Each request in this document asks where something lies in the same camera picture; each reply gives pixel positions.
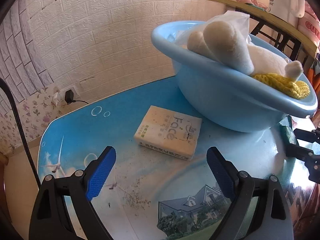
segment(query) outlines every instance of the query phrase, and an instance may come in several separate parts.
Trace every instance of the power adapter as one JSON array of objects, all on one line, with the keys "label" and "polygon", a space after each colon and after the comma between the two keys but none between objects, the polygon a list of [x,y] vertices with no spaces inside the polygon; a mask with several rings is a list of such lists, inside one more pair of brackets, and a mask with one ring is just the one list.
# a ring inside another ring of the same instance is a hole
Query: power adapter
[{"label": "power adapter", "polygon": [[67,102],[68,105],[75,102],[75,100],[73,100],[73,96],[74,96],[74,94],[71,89],[66,91],[66,94],[64,96],[64,100]]},{"label": "power adapter", "polygon": [[86,103],[87,105],[89,104],[89,103],[87,103],[86,101],[74,100],[74,99],[73,99],[73,96],[74,96],[74,94],[73,94],[73,91],[72,91],[71,89],[69,89],[68,91],[66,91],[66,94],[65,94],[65,96],[64,96],[64,100],[67,102],[68,105],[71,104],[71,103],[74,103],[74,102],[84,102],[84,103]]}]

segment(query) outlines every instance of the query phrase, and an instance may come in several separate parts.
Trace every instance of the pink package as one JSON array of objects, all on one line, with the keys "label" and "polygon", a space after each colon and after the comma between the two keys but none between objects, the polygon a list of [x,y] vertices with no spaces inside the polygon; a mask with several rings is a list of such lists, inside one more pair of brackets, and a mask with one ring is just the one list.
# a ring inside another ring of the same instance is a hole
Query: pink package
[{"label": "pink package", "polygon": [[309,3],[307,1],[305,2],[305,9],[304,10],[305,10],[305,12],[310,14],[314,19],[319,21],[318,17],[316,16],[315,12],[313,11],[313,9],[311,8],[311,6],[309,5]]},{"label": "pink package", "polygon": [[316,46],[320,43],[320,23],[309,13],[299,19],[298,30],[306,35]]}]

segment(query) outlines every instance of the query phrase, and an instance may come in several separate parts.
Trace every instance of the white plush toy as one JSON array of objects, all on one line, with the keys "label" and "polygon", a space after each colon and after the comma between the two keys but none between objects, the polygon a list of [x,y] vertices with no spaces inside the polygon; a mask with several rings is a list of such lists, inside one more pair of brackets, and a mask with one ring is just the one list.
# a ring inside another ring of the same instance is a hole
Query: white plush toy
[{"label": "white plush toy", "polygon": [[299,61],[289,63],[270,50],[247,44],[241,32],[225,21],[214,21],[203,32],[192,32],[187,47],[249,76],[274,73],[295,82],[303,73]]}]

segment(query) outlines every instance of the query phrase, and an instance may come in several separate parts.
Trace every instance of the wooden shelf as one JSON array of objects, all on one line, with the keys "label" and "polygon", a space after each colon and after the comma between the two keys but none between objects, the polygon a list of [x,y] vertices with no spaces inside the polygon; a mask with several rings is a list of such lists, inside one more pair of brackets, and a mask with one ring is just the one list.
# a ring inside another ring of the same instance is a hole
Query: wooden shelf
[{"label": "wooden shelf", "polygon": [[232,0],[209,0],[209,1],[220,2],[220,3],[224,3],[224,4],[231,6],[231,7],[239,8],[241,10],[248,12],[249,14],[252,14],[256,17],[259,17],[259,18],[271,23],[275,27],[285,31],[290,36],[301,41],[304,49],[308,52],[308,54],[313,58],[316,57],[317,46],[306,35],[304,35],[300,31],[298,31],[297,29],[295,29],[291,24],[278,18],[277,16],[274,16],[273,14],[268,13],[266,11],[257,9],[253,6],[250,6],[250,5],[247,5],[244,3],[239,3],[236,1],[232,1]]}]

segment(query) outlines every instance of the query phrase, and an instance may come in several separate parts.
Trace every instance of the wind turbine illustration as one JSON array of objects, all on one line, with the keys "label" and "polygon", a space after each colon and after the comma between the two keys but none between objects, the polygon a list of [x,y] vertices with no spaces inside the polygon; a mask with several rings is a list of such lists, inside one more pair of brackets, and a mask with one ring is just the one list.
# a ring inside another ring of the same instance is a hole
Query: wind turbine illustration
[{"label": "wind turbine illustration", "polygon": [[50,168],[54,168],[54,170],[52,171],[52,173],[57,173],[57,178],[59,178],[59,172],[61,172],[63,177],[66,177],[66,174],[64,173],[62,167],[61,167],[61,163],[60,163],[60,157],[61,157],[61,149],[62,149],[62,143],[63,143],[63,138],[62,137],[62,141],[61,141],[61,146],[60,146],[60,152],[59,152],[59,157],[58,157],[58,163],[57,164],[48,164],[48,165],[44,165],[44,167],[50,167]]}]

